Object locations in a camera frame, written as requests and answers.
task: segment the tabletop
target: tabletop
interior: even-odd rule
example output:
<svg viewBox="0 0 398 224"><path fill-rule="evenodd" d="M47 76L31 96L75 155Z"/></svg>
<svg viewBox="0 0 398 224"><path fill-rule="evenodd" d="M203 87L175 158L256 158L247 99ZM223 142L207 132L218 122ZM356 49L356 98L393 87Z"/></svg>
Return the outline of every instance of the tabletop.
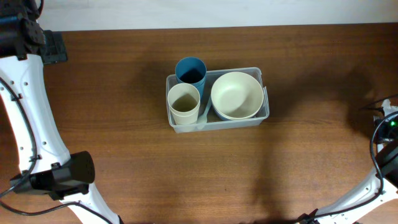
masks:
<svg viewBox="0 0 398 224"><path fill-rule="evenodd" d="M65 32L69 61L44 68L60 135L88 151L96 186L125 223L282 223L333 203L373 165L373 112L397 93L398 24ZM270 116L260 126L176 134L165 80L184 57L208 70L258 67ZM0 186L18 173L0 110ZM47 196L4 197L30 212ZM396 223L398 201L361 223ZM38 217L0 209L2 223L78 223L64 208Z"/></svg>

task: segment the cup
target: cup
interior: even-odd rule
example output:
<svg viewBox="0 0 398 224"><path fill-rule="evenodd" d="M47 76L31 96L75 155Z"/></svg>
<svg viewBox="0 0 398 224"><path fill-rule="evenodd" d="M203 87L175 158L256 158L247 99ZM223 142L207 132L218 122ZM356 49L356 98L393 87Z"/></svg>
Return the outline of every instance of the cup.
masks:
<svg viewBox="0 0 398 224"><path fill-rule="evenodd" d="M167 103L175 124L194 124L198 121L199 91L191 84L179 83L167 94Z"/></svg>
<svg viewBox="0 0 398 224"><path fill-rule="evenodd" d="M206 65L199 58L186 57L175 67L178 83L189 83L198 89L200 98L203 96L206 82Z"/></svg>

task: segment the dishes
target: dishes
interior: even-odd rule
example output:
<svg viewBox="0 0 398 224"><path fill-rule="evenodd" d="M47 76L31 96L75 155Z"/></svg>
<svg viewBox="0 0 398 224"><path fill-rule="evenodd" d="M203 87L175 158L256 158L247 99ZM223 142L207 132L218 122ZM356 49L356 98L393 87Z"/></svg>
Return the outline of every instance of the dishes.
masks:
<svg viewBox="0 0 398 224"><path fill-rule="evenodd" d="M247 119L256 115L264 100L260 83L243 72L219 77L211 89L211 101L222 120Z"/></svg>

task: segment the plastic bin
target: plastic bin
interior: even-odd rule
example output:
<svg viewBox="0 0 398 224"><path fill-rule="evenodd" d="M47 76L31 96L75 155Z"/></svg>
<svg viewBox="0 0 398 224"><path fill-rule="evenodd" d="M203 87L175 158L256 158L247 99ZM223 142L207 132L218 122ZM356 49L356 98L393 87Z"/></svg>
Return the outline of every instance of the plastic bin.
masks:
<svg viewBox="0 0 398 224"><path fill-rule="evenodd" d="M199 109L199 116L205 110L207 101L210 97L211 88L214 82L220 76L224 75L228 72L244 72L252 77L254 77L262 86L261 79L261 70L259 68L236 68L236 69L228 69L228 70L215 70L209 71L206 73L206 85L205 90L203 92L203 98L201 99L201 105ZM264 87L264 102L262 103L261 109L259 112L253 117L249 119L243 120L234 120L234 121L222 121L217 114L214 112L213 106L210 108L209 113L207 115L207 123L204 124L188 124L188 125L176 125L173 119L173 116L169 110L169 104L167 103L167 94L169 90L178 84L177 78L175 75L169 75L166 79L166 105L167 105L167 114L169 116L169 123L171 127L174 128L176 133L189 133L195 131L210 131L210 130L218 130L218 129L228 129L228 128L242 128L249 126L257 126L260 125L261 122L268 118L269 116L269 104L268 104L268 95L267 89Z"/></svg>

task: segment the cable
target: cable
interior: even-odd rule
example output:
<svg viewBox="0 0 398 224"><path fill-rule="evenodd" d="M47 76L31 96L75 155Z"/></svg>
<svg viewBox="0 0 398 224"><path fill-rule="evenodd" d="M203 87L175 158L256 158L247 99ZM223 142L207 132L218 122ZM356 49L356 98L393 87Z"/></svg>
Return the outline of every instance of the cable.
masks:
<svg viewBox="0 0 398 224"><path fill-rule="evenodd" d="M34 167L35 167L35 165L36 165L36 161L37 161L37 146L36 146L36 140L35 140L35 136L34 136L34 134L33 134L32 126L30 125L29 120L28 120L27 115L26 115L26 112L25 112L24 108L22 107L22 104L21 104L21 102L20 102L20 98L15 94L15 92L14 92L14 91L12 90L12 88L7 84L7 82L5 82L1 77L0 77L0 83L1 83L1 84L6 88L6 90L11 94L12 100L15 101L15 102L17 103L18 109L19 109L19 111L21 112L22 118L24 119L24 122L25 122L25 124L26 124L26 128L27 128L28 133L29 133L30 141L32 142L32 151L33 151L33 159L32 159L32 161L31 161L31 165L30 165L30 167L29 167L29 170L28 170L27 172L23 172L23 173L22 173L22 178L21 178L15 185L13 185L12 187L10 187L8 190L3 191L3 192L0 194L0 198L2 198L2 197L4 197L5 195L7 195L8 193L12 192L16 187L20 186L23 182L25 182L25 181L29 178L30 174L32 173L32 171L33 171L33 169L34 169ZM86 207L86 206L84 206L84 205L82 205L82 204L80 204L80 203L78 203L78 202L65 203L65 204L63 204L63 205L59 205L59 206L56 206L56 207L53 207L53 208L50 208L50 209L47 209L47 210L43 210L43 211L41 211L41 212L32 212L32 213L30 213L30 212L23 212L23 211L20 211L20 210L18 210L18 209L12 208L12 207L8 206L7 204L5 204L3 201L0 200L0 206L2 206L3 208L5 208L6 210L9 210L10 212L14 212L14 213L16 213L16 214L18 214L18 215L26 215L26 216L43 215L43 214L46 214L46 213L48 213L48 212L52 212L52 211L58 210L58 209L60 209L60 208L65 208L65 207L68 207L68 206L71 206L71 205L74 205L74 206L78 206L78 207L80 207L80 208L83 208L83 209L85 209L86 211L88 211L88 212L90 212L90 213L96 215L97 217L101 218L101 219L104 220L106 223L112 224L112 223L111 223L106 217L104 217L103 215L99 214L98 212L96 212L96 211L94 211L94 210L92 210L92 209L90 209L90 208L88 208L88 207Z"/></svg>
<svg viewBox="0 0 398 224"><path fill-rule="evenodd" d="M84 206L84 205L82 205L82 204L80 204L80 203L78 203L78 202L69 202L69 203L65 203L65 204L63 204L63 205L59 205L59 206L56 206L56 207L53 207L53 208L49 208L49 209L46 209L46 210L43 210L43 211L40 211L40 212L23 212L23 211L20 211L20 210L18 210L18 209L11 208L10 206L6 205L6 204L5 204L4 202L2 202L2 201L0 201L0 205L1 205L3 208L5 208L6 210L9 210L10 212L14 212L14 213L16 213L16 214L18 214L18 215L25 215L25 216L43 215L43 214L46 214L46 213L49 213L49 212L56 211L56 210L58 210L58 209L60 209L60 208L65 208L65 207L69 207L69 206L74 205L74 206L77 206L77 207L80 207L80 208L85 209L86 211L88 211L88 212L90 212L90 213L96 215L96 216L99 217L99 218L102 218L106 223L112 224L111 221L109 221L109 220L108 220L107 218L105 218L103 215L99 214L98 212L96 212L96 211L94 211L94 210L92 210L92 209L90 209L90 208L88 208L88 207L86 207L86 206Z"/></svg>
<svg viewBox="0 0 398 224"><path fill-rule="evenodd" d="M44 8L44 0L40 0L40 6L39 6L39 8L38 8L38 10L39 10L39 17L42 15L43 8Z"/></svg>
<svg viewBox="0 0 398 224"><path fill-rule="evenodd" d="M375 154L374 154L374 149L373 149L373 142L374 142L374 138L376 137L376 134L377 134L377 132L379 131L379 128L381 127L381 125L382 125L384 122L386 122L389 118L391 118L391 117L393 117L393 116L396 116L396 115L398 115L398 111L393 112L393 113L391 113L391 114L389 114L389 115L387 115L387 116L384 117L384 119L379 123L379 125L378 125L378 126L376 127L376 129L374 130L373 136L372 136L371 141L370 141L370 144L369 144L369 150L370 150L370 153L371 153L371 158L372 158L372 161L373 161L373 164L374 164L374 168L376 169L377 175L378 175L379 178L380 178L380 188L379 188L379 191L377 192L377 194L376 194L374 197L370 198L369 200L367 200L367 201L365 201L365 202L363 202L363 203L360 203L360 204L358 204L358 205L352 206L352 207L350 207L350 208L346 208L346 209L343 209L343 210L340 210L340 211L337 211L337 212L330 212L330 213L325 213L325 214L321 214L321 215L315 215L314 217L311 217L311 218L308 220L309 222L312 221L312 220L314 220L314 219L316 219L316 218L326 217L326 216L329 216L329 215L330 215L330 216L332 216L332 215L338 215L338 214L341 214L341 213L345 213L345 212L349 212L349 211L351 211L351 210L357 209L357 208L359 208L359 207L362 207L362 206L364 206L364 205L367 205L367 204L373 202L375 199L377 199L380 195L383 194L383 189L384 189L384 176L383 176L383 174L382 174L382 172L381 172L381 170L380 170L379 164L378 164L377 161L376 161L376 156L375 156Z"/></svg>
<svg viewBox="0 0 398 224"><path fill-rule="evenodd" d="M394 94L394 95L391 95L391 96L386 96L386 97L384 97L384 98L382 98L380 100L376 100L375 102L370 103L370 104L360 108L360 110L379 110L380 108L370 108L369 106L372 106L372 105L374 105L376 103L380 103L383 100L388 100L388 99L395 98L395 97L398 97L398 94Z"/></svg>

